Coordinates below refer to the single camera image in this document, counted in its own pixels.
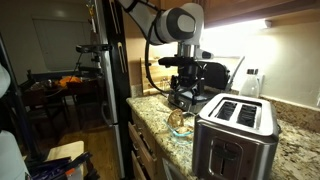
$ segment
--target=stainless steel refrigerator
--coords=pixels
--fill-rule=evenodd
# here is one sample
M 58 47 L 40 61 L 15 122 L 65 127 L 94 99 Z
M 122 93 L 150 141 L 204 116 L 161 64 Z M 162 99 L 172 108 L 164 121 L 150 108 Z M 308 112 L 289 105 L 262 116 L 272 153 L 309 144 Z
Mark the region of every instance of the stainless steel refrigerator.
M 126 102 L 130 97 L 130 83 L 122 9 L 116 1 L 95 0 L 95 14 L 100 43 L 112 46 L 110 51 L 103 51 L 101 54 L 107 93 L 102 109 L 107 108 L 104 113 L 110 117 L 105 118 L 105 121 L 114 131 L 119 177 L 132 179 L 132 143 L 128 132 L 128 121 L 132 120 L 131 109 Z

